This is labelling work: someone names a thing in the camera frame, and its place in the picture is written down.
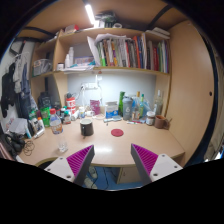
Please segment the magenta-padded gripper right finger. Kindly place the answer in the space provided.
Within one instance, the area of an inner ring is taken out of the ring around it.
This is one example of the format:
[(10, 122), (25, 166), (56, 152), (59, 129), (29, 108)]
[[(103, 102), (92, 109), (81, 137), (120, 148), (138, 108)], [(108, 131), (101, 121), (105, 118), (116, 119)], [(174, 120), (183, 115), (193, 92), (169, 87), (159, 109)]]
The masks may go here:
[(131, 155), (143, 185), (157, 181), (182, 169), (168, 155), (157, 155), (136, 144), (131, 145)]

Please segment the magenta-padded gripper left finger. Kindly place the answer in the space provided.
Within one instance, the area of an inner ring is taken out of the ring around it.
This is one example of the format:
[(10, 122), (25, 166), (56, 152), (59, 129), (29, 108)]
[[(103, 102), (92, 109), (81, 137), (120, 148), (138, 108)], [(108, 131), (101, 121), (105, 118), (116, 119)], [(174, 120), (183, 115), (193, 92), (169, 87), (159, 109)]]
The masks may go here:
[(82, 186), (94, 155), (94, 146), (90, 145), (67, 158), (57, 158), (46, 171)]

